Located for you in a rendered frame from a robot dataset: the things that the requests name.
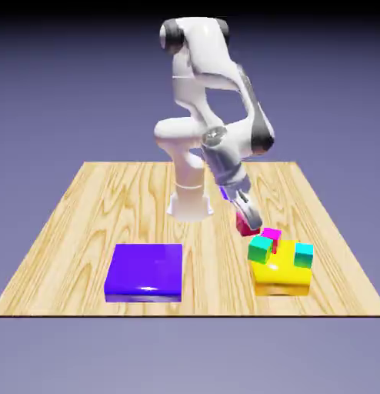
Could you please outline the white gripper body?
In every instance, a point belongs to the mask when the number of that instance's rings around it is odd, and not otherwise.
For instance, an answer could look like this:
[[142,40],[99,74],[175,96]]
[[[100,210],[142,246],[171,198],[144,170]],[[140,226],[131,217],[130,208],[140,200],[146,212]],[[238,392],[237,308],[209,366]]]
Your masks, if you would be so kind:
[[242,214],[248,227],[256,230],[262,226],[262,217],[255,204],[255,200],[250,196],[251,187],[250,179],[246,175],[240,181],[220,185],[220,190],[223,196]]

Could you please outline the small red cube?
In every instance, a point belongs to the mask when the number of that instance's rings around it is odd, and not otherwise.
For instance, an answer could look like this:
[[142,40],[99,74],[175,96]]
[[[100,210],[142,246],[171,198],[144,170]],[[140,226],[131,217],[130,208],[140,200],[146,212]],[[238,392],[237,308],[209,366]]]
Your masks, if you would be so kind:
[[240,212],[236,212],[236,229],[241,236],[252,236],[260,233],[261,229],[251,229]]

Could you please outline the small magenta cube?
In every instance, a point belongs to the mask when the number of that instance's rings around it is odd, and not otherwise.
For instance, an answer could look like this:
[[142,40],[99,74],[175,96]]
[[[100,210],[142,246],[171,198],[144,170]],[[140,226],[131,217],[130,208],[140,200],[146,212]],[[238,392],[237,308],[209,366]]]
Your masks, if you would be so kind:
[[264,227],[261,236],[272,240],[272,253],[276,254],[281,241],[282,231],[280,229]]

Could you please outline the small green cube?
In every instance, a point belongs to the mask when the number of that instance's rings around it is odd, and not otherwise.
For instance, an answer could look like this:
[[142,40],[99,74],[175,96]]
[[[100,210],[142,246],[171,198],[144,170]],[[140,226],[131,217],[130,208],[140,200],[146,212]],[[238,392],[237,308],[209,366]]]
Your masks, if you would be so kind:
[[272,253],[273,240],[261,235],[254,236],[248,244],[248,260],[266,264]]
[[294,265],[297,267],[312,268],[314,256],[313,244],[296,242],[295,243],[295,254],[294,254]]

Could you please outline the large yellow box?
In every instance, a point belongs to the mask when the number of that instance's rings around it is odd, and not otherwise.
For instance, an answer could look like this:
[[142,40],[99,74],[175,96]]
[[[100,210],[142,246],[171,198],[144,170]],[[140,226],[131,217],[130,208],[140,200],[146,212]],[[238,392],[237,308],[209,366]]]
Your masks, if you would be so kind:
[[310,268],[296,266],[294,240],[281,241],[265,264],[249,260],[257,296],[306,296],[312,280]]

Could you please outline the large blue box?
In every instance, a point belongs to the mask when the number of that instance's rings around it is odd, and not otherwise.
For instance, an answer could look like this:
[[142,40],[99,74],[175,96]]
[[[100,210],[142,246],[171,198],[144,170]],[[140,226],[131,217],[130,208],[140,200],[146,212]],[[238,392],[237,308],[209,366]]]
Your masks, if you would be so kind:
[[104,294],[106,302],[180,302],[182,244],[117,244]]

